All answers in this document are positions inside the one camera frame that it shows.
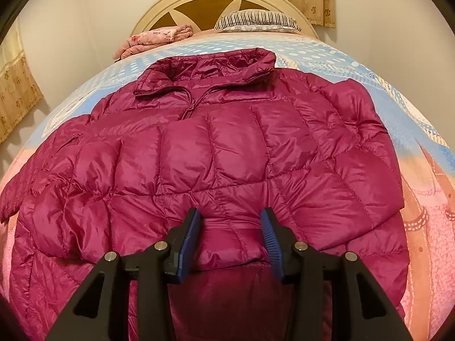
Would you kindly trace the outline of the magenta puffer jacket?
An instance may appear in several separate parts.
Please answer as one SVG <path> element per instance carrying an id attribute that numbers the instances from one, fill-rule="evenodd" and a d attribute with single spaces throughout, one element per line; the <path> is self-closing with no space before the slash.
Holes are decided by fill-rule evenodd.
<path id="1" fill-rule="evenodd" d="M 265 49 L 159 60 L 64 122 L 9 181 L 17 217 L 9 302 L 44 340 L 107 252 L 138 253 L 190 208 L 191 273 L 170 288 L 178 340 L 281 340 L 292 291 L 274 276 L 260 213 L 325 253 L 357 253 L 394 306 L 409 253 L 400 169 L 366 89 L 277 68 Z"/>

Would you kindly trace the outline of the pink and blue bedspread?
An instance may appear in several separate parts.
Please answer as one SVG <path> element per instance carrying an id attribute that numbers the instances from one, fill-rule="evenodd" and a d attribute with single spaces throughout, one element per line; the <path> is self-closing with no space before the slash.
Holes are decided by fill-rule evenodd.
<path id="1" fill-rule="evenodd" d="M 22 168 L 39 145 L 62 123 L 89 113 L 104 96 L 136 79 L 159 59 L 262 47 L 276 64 L 312 72 L 331 82 L 362 83 L 387 127 L 403 178 L 402 211 L 410 264 L 402 304 L 414 340 L 449 337 L 454 308 L 454 154 L 420 111 L 376 73 L 336 48 L 285 33 L 199 33 L 104 69 L 76 89 L 36 128 L 12 161 L 2 182 Z"/>

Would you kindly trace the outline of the beige curtain side window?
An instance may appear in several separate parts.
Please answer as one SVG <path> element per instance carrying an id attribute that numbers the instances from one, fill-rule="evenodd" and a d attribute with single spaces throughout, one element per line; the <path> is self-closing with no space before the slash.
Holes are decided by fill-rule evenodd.
<path id="1" fill-rule="evenodd" d="M 28 67 L 18 19 L 1 43 L 0 142 L 4 142 L 43 94 Z"/>

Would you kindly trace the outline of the folded pink floral blanket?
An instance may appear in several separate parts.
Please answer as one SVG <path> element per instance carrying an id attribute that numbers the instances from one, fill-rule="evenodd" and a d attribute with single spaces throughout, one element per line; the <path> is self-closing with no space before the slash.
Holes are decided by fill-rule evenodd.
<path id="1" fill-rule="evenodd" d="M 155 28 L 130 36 L 113 54 L 113 60 L 122 60 L 131 55 L 146 52 L 163 45 L 190 38 L 194 34 L 191 26 L 169 26 Z"/>

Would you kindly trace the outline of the striped pillow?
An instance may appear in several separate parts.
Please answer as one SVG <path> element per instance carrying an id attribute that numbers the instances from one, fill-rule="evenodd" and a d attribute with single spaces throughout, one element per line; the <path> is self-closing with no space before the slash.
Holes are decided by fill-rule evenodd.
<path id="1" fill-rule="evenodd" d="M 246 9 L 222 16 L 215 30 L 220 32 L 300 32 L 296 20 L 284 13 Z"/>

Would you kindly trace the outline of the cream arched headboard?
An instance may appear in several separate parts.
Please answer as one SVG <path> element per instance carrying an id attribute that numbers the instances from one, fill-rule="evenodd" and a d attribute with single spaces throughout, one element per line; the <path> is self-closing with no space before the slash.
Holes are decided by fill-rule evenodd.
<path id="1" fill-rule="evenodd" d="M 318 38 L 313 25 L 288 0 L 159 0 L 144 13 L 132 33 L 179 25 L 190 25 L 195 32 L 207 31 L 223 16 L 245 9 L 284 13 L 297 22 L 302 35 Z"/>

